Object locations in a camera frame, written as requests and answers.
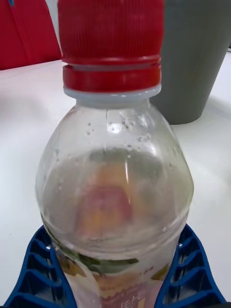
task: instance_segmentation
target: blue plastic holder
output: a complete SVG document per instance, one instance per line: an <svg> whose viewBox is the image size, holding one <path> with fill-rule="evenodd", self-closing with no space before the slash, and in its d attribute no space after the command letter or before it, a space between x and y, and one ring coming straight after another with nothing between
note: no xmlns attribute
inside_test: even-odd
<svg viewBox="0 0 231 308"><path fill-rule="evenodd" d="M225 302L213 280L201 242L186 226L154 308L202 308ZM44 227L29 243L19 279L5 306L77 308Z"/></svg>

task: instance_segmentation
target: bottle label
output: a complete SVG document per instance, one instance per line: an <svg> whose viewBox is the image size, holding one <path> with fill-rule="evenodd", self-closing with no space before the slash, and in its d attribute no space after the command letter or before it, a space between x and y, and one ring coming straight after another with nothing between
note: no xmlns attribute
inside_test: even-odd
<svg viewBox="0 0 231 308"><path fill-rule="evenodd" d="M55 245L78 308L153 308L177 240L143 260L98 260Z"/></svg>

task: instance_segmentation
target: red object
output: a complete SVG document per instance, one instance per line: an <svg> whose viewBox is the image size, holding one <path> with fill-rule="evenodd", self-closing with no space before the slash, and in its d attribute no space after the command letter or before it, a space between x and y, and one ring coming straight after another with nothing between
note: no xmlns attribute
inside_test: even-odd
<svg viewBox="0 0 231 308"><path fill-rule="evenodd" d="M0 0L0 70L61 59L45 0Z"/></svg>
<svg viewBox="0 0 231 308"><path fill-rule="evenodd" d="M77 230L85 236L101 237L132 218L131 204L119 186L91 187L77 208Z"/></svg>
<svg viewBox="0 0 231 308"><path fill-rule="evenodd" d="M164 0L59 0L58 9L63 61L88 65L64 68L65 87L122 92L160 83Z"/></svg>

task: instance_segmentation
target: plastic bottle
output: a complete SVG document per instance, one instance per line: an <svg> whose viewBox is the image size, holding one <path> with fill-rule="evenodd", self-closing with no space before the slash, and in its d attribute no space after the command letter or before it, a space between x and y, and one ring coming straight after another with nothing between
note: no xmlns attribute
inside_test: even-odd
<svg viewBox="0 0 231 308"><path fill-rule="evenodd" d="M59 0L64 91L40 162L41 216L79 308L153 307L193 180L160 91L162 0Z"/></svg>

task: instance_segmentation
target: gray container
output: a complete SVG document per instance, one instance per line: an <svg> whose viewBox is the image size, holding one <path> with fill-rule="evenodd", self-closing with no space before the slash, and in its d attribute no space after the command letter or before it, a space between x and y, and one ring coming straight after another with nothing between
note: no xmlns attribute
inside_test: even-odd
<svg viewBox="0 0 231 308"><path fill-rule="evenodd" d="M165 0L162 90L150 101L170 124L201 116L230 42L231 0Z"/></svg>

